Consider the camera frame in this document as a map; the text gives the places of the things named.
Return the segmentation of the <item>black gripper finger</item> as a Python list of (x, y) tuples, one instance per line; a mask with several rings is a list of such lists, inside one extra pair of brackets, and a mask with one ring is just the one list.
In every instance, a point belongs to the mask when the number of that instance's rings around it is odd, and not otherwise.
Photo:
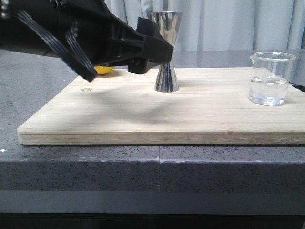
[(144, 36), (141, 40), (132, 40), (132, 57), (128, 71), (135, 74), (145, 74), (151, 68), (169, 63), (172, 58), (173, 46), (163, 38)]
[(136, 31), (144, 35), (160, 37), (159, 27), (155, 22), (150, 19), (139, 17), (136, 26)]

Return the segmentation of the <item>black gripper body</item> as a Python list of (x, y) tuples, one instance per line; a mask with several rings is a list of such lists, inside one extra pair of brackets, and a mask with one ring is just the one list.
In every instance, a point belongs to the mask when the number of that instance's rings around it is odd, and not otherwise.
[(102, 0), (59, 0), (58, 54), (70, 66), (79, 64), (145, 68), (145, 33), (110, 13)]

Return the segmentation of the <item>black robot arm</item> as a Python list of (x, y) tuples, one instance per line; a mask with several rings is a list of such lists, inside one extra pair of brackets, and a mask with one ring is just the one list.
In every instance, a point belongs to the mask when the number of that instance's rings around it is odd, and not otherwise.
[(97, 76), (96, 66), (144, 74), (173, 52), (152, 20), (139, 18), (133, 29), (102, 0), (3, 0), (0, 47), (58, 57), (87, 81)]

